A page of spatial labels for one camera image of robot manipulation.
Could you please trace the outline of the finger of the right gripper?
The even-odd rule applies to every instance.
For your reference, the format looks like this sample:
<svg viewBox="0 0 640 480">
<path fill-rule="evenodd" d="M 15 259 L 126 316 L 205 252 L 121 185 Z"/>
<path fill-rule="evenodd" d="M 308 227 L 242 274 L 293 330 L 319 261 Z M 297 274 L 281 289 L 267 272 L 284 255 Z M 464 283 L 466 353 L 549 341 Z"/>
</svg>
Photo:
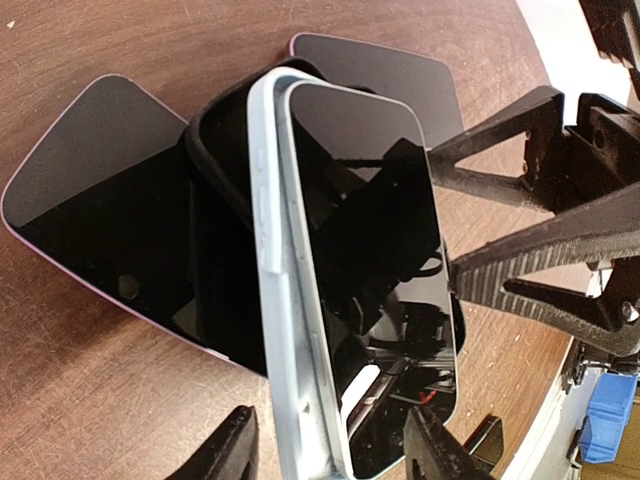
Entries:
<svg viewBox="0 0 640 480">
<path fill-rule="evenodd" d="M 526 278 L 603 261 L 613 271 L 596 298 Z M 638 184 L 453 260 L 450 280 L 462 301 L 539 321 L 617 357 L 638 353 Z"/>
</svg>

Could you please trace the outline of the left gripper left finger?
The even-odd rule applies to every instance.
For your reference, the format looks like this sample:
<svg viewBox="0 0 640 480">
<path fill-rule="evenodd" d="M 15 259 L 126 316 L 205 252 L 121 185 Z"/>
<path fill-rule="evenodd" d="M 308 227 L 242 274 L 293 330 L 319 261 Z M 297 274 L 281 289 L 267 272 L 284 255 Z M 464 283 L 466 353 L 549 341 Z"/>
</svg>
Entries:
<svg viewBox="0 0 640 480">
<path fill-rule="evenodd" d="M 253 406 L 237 406 L 167 480 L 256 479 L 259 425 Z"/>
</svg>

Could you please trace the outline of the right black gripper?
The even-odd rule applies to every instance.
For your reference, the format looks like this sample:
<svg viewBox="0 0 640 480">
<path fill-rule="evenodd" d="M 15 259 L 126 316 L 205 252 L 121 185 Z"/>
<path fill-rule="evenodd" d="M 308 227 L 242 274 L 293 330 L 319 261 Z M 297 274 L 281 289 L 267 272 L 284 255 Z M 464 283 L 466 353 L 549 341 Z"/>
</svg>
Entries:
<svg viewBox="0 0 640 480">
<path fill-rule="evenodd" d="M 582 1 L 601 57 L 622 64 L 639 91 L 639 3 Z M 561 178 L 565 95 L 539 86 L 428 153 L 435 185 L 514 207 L 553 210 Z M 579 97 L 568 128 L 564 210 L 629 193 L 639 205 L 639 112 L 605 95 Z"/>
</svg>

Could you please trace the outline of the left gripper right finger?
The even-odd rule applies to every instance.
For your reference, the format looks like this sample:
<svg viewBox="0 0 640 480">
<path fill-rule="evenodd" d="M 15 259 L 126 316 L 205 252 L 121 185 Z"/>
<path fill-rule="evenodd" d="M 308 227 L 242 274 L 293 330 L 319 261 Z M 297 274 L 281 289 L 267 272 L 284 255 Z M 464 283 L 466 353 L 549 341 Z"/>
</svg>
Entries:
<svg viewBox="0 0 640 480">
<path fill-rule="evenodd" d="M 503 424 L 488 415 L 461 444 L 427 406 L 409 410 L 403 447 L 407 479 L 493 479 L 503 456 Z"/>
</svg>

